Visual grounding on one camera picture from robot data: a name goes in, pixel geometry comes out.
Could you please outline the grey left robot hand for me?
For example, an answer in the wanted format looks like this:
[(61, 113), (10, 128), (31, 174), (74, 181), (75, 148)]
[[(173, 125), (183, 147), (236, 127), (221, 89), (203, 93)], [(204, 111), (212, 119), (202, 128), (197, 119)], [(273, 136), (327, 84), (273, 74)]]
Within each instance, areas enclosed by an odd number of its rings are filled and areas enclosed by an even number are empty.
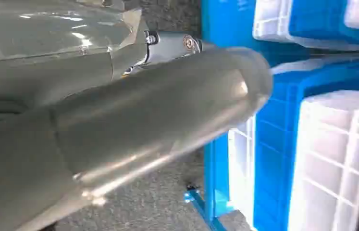
[(0, 231), (40, 231), (247, 121), (267, 60), (140, 8), (0, 0)]

